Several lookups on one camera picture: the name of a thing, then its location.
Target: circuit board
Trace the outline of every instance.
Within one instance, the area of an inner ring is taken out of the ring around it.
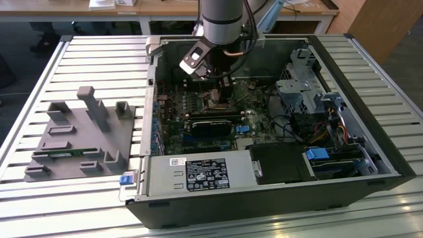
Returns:
[[[250,138],[253,144],[273,143],[278,135],[267,116],[266,92],[269,86],[255,86],[255,81],[245,79],[234,85],[233,98],[225,112],[241,113],[241,120],[231,124],[226,136],[198,139],[190,131],[193,121],[189,115],[207,112],[207,92],[187,92],[175,87],[162,102],[163,137],[166,155],[233,151],[243,149],[237,140]]]

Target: yellow wire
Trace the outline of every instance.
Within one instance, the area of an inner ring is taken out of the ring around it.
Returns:
[[[318,140],[323,139],[323,137],[327,136],[327,134],[329,134],[329,132],[326,131],[322,135],[319,135],[318,138],[315,138],[315,139],[310,142],[310,144],[313,144],[313,143],[317,142]]]
[[[342,130],[343,130],[343,139],[346,140],[346,137],[347,137],[347,132],[346,132],[346,128],[342,126],[342,125],[339,125],[338,126]]]

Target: warning label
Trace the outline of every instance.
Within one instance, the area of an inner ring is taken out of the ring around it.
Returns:
[[[187,190],[190,192],[230,188],[226,160],[197,160],[186,162]]]

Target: table leg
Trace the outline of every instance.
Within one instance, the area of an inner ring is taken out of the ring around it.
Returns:
[[[329,31],[329,28],[330,28],[333,19],[334,19],[334,16],[333,16],[333,15],[329,15],[329,16],[325,16],[325,17],[323,17],[323,19],[322,19],[322,21],[319,22],[319,25],[318,25],[318,27],[317,27],[317,30],[315,30],[315,34],[317,34],[317,35],[326,34],[326,32]]]
[[[149,35],[150,36],[151,35],[150,16],[141,16],[139,22],[141,22],[143,35]]]

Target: slotted metal surface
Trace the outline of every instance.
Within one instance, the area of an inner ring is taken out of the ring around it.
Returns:
[[[46,84],[16,130],[0,167],[0,237],[419,237],[423,235],[423,126],[419,111],[366,53],[343,36],[319,37],[377,116],[418,177],[347,208],[242,221],[149,230],[119,201],[119,176],[23,182],[49,116],[50,101],[71,108],[82,85],[94,85],[106,106],[127,100],[138,107],[131,169],[138,168],[147,63],[143,36],[75,37],[58,52]],[[335,86],[327,75],[331,89]]]

